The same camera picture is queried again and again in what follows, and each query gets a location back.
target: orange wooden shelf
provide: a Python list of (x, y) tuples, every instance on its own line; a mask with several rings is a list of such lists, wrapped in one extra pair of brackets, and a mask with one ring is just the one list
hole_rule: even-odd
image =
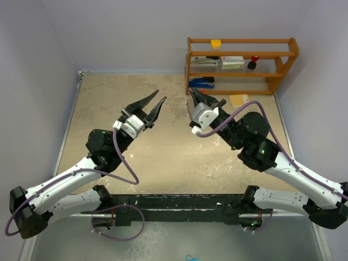
[[(189, 79), (194, 77), (263, 77), (266, 79), (268, 91), (218, 91), (205, 90), (207, 94), (274, 94), (280, 83), (287, 75), (300, 49), (294, 38), (290, 39), (221, 39), (220, 50), (210, 48), (210, 39), (188, 38), (188, 52), (186, 54), (186, 93), (189, 93)], [(252, 56), (259, 56), (255, 70), (247, 69), (247, 62), (243, 69), (222, 70), (220, 66), (191, 66), (191, 57), (195, 56), (243, 56), (245, 60)], [(288, 57), (285, 63), (281, 57)], [(266, 65), (260, 65), (263, 60), (271, 60), (274, 70)]]

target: white robotic arm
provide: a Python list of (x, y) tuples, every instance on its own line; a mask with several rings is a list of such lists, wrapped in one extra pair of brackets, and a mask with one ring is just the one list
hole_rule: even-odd
[[(232, 150), (242, 149), (238, 158), (246, 166), (277, 177), (300, 191), (272, 191), (249, 186), (244, 194), (245, 200), (261, 209), (281, 209), (307, 215), (326, 228), (336, 228), (347, 220), (348, 183), (330, 181), (291, 159), (270, 128), (259, 102), (249, 102), (229, 115), (221, 108), (225, 100), (219, 102), (193, 88), (190, 91), (195, 104), (190, 126), (195, 135), (205, 138), (217, 133)], [(258, 105), (263, 116), (250, 112), (235, 122), (236, 114), (250, 104)], [(203, 134), (209, 126), (213, 131)], [(269, 132), (276, 144), (267, 139)]]
[[(158, 91), (155, 91), (122, 109), (122, 115), (115, 121), (113, 131), (93, 130), (86, 144), (88, 156), (70, 169), (27, 190), (22, 187), (14, 188), (10, 192), (12, 216), (5, 227), (5, 234), (20, 233), (22, 238), (30, 238), (64, 217), (113, 206), (111, 194), (102, 185), (96, 185), (81, 194), (69, 195), (82, 185), (105, 175), (130, 184), (138, 184), (139, 180), (125, 161), (122, 152), (142, 131), (153, 127), (166, 97), (162, 98), (149, 114), (142, 109), (157, 93)], [(135, 181), (110, 174), (121, 162), (131, 172)], [(12, 220), (15, 220), (18, 231), (10, 233), (8, 230)]]

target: white wall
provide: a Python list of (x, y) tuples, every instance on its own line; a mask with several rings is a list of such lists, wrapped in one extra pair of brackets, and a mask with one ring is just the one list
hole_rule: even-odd
[(293, 37), (313, 0), (42, 2), (79, 70), (183, 72), (187, 37)]
[[(77, 91), (78, 73), (40, 0), (0, 1), (0, 223), (10, 190), (52, 175)], [(0, 259), (18, 260), (24, 240), (0, 233)]]
[[(296, 159), (348, 181), (348, 1), (315, 0), (295, 37), (300, 56), (277, 92)], [(347, 260), (348, 223), (328, 231), (335, 260)]]

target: stained floor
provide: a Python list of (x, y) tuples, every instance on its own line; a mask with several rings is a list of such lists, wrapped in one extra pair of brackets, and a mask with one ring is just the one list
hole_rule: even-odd
[[(142, 133), (124, 153), (140, 184), (129, 185), (104, 177), (76, 192), (85, 191), (95, 184), (104, 184), (112, 194), (243, 193), (248, 185), (294, 191), (279, 179), (248, 169), (237, 158), (238, 151), (231, 151), (218, 135), (205, 139), (193, 136), (188, 126), (190, 119), (185, 105), (188, 97), (184, 93), (184, 76), (179, 74), (85, 75), (58, 173), (86, 156), (85, 143), (91, 130), (111, 130), (123, 107), (156, 89), (160, 92), (149, 104), (147, 112), (167, 96), (159, 118), (155, 126)], [(228, 96), (216, 97), (228, 100)], [(274, 97), (250, 95), (250, 98), (264, 106), (272, 128), (289, 151)], [(224, 110), (231, 113), (235, 109), (228, 102)], [(246, 109), (257, 110), (256, 105)], [(123, 165), (113, 173), (132, 178)]]

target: robotic arm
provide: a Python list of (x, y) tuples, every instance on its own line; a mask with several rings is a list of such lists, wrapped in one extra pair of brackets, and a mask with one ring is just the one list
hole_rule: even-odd
[[(22, 187), (14, 188), (10, 192), (10, 212), (18, 232), (8, 232), (10, 220), (6, 227), (7, 235), (20, 233), (22, 238), (27, 239), (64, 217), (112, 206), (113, 198), (102, 185), (96, 185), (85, 193), (69, 195), (82, 185), (105, 175), (130, 184), (138, 184), (137, 176), (126, 164), (121, 153), (142, 131), (154, 126), (166, 97), (149, 114), (146, 114), (143, 108), (157, 93), (158, 90), (122, 109), (122, 115), (115, 121), (113, 132), (102, 129), (92, 130), (86, 144), (88, 155), (70, 169), (27, 190)], [(126, 164), (135, 181), (109, 174), (121, 162)]]
[[(262, 106), (257, 101), (251, 101), (229, 115), (222, 109), (225, 100), (219, 102), (196, 89), (190, 91), (195, 105), (190, 126), (195, 135), (204, 138), (217, 133), (232, 150), (241, 149), (238, 158), (246, 166), (273, 175), (300, 192), (272, 191), (250, 185), (243, 195), (111, 195), (104, 186), (96, 185), (85, 193), (69, 195), (82, 185), (105, 175), (138, 184), (137, 176), (121, 153), (140, 132), (153, 127), (166, 97), (148, 115), (143, 108), (157, 94), (156, 91), (126, 106), (121, 117), (115, 121), (114, 131), (93, 130), (86, 144), (89, 153), (76, 165), (35, 187), (27, 190), (22, 187), (13, 189), (10, 192), (12, 216), (5, 228), (6, 235), (20, 233), (22, 238), (27, 239), (39, 234), (50, 223), (72, 214), (123, 206), (117, 212), (115, 226), (130, 226), (132, 221), (146, 219), (167, 222), (224, 222), (228, 225), (243, 223), (242, 226), (247, 227), (249, 224), (253, 226), (253, 221), (239, 215), (256, 214), (261, 209), (296, 212), (308, 216), (319, 226), (330, 229), (337, 228), (347, 220), (348, 206), (345, 203), (348, 200), (348, 182), (330, 181), (292, 160), (277, 140)], [(233, 119), (237, 113), (253, 103), (259, 105), (263, 116), (257, 112), (249, 112), (237, 122)], [(213, 130), (203, 134), (208, 127)], [(269, 132), (276, 143), (267, 139)], [(121, 162), (124, 162), (135, 181), (110, 174)], [(126, 205), (115, 207), (114, 202)], [(12, 220), (15, 220), (18, 231), (9, 233)]]
[[(260, 209), (282, 209), (307, 215), (312, 222), (330, 229), (347, 220), (348, 182), (330, 181), (292, 160), (270, 128), (261, 104), (252, 101), (229, 115), (222, 109), (225, 100), (219, 102), (197, 89), (190, 91), (195, 105), (190, 127), (195, 135), (205, 138), (217, 133), (232, 150), (242, 149), (238, 158), (246, 166), (277, 177), (301, 191), (282, 192), (248, 186), (244, 202)], [(263, 116), (249, 112), (236, 122), (233, 119), (236, 114), (252, 103), (260, 107)], [(209, 126), (213, 131), (202, 134)], [(269, 131), (276, 143), (267, 139)]]

